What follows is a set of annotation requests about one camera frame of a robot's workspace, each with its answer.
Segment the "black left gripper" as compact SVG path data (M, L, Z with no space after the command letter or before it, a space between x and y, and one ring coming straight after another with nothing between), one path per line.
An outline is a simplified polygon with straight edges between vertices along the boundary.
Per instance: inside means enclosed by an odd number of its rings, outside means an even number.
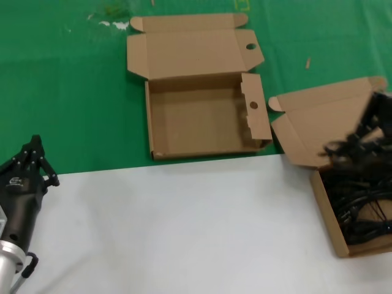
M31 162L36 167L27 170ZM43 179L41 170L48 179ZM1 165L1 208L7 217L1 239L18 247L30 246L47 187L59 185L57 173L45 158L40 135L33 135L19 153Z

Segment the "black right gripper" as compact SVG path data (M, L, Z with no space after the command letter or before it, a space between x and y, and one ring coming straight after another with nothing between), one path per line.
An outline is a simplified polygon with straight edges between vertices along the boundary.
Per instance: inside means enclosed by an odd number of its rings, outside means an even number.
M328 157L333 165L359 165L391 153L391 96L374 92L372 101L373 116L362 119L344 141L327 143L318 153L320 157Z

